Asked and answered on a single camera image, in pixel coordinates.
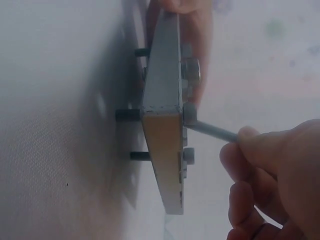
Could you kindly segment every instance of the hex nut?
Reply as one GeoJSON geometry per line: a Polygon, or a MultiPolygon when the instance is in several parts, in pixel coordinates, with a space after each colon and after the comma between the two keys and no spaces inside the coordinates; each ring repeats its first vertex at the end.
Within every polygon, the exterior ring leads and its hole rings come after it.
{"type": "Polygon", "coordinates": [[[182,109],[183,125],[192,126],[197,124],[197,107],[191,102],[185,102],[182,109]]]}

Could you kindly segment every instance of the hand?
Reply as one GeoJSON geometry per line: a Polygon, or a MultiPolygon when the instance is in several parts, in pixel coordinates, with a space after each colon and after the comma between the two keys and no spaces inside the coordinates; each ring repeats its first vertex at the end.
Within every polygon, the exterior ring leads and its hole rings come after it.
{"type": "Polygon", "coordinates": [[[281,132],[239,131],[220,159],[230,189],[228,240],[320,239],[320,120],[281,132]],[[255,209],[283,225],[266,223],[255,209]]]}
{"type": "Polygon", "coordinates": [[[152,44],[160,9],[181,14],[181,43],[190,43],[192,53],[200,62],[201,83],[193,90],[190,102],[199,106],[207,82],[212,45],[212,0],[151,0],[146,14],[148,46],[152,44]]]}

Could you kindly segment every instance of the metal rod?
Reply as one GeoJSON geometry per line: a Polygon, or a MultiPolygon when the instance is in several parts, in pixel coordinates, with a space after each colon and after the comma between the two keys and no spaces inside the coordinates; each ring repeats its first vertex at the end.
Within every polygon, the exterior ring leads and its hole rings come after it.
{"type": "Polygon", "coordinates": [[[150,154],[147,151],[132,151],[130,152],[130,159],[131,160],[138,160],[138,161],[150,161],[150,154]]]}
{"type": "Polygon", "coordinates": [[[195,125],[187,125],[186,127],[196,132],[206,134],[230,143],[235,143],[238,138],[236,133],[224,130],[222,128],[207,124],[202,121],[198,121],[195,125]]]}
{"type": "Polygon", "coordinates": [[[134,50],[134,55],[139,57],[149,57],[150,56],[150,48],[137,48],[134,50]]]}
{"type": "Polygon", "coordinates": [[[118,109],[115,111],[117,122],[138,122],[140,121],[139,109],[118,109]]]}

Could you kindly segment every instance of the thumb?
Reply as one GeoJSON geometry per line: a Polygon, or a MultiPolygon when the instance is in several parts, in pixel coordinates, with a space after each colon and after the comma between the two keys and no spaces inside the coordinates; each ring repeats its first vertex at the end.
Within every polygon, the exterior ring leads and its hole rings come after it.
{"type": "Polygon", "coordinates": [[[238,133],[238,144],[249,163],[277,175],[288,141],[288,131],[259,134],[246,126],[238,133]]]}
{"type": "Polygon", "coordinates": [[[166,11],[188,14],[200,8],[199,0],[158,0],[166,11]]]}

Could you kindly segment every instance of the fingernail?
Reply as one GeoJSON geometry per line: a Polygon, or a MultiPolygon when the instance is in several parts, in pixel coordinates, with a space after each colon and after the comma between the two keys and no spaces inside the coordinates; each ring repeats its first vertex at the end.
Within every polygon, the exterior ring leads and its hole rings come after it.
{"type": "Polygon", "coordinates": [[[239,138],[250,138],[257,136],[259,132],[251,126],[245,126],[240,129],[238,136],[239,138]]]}

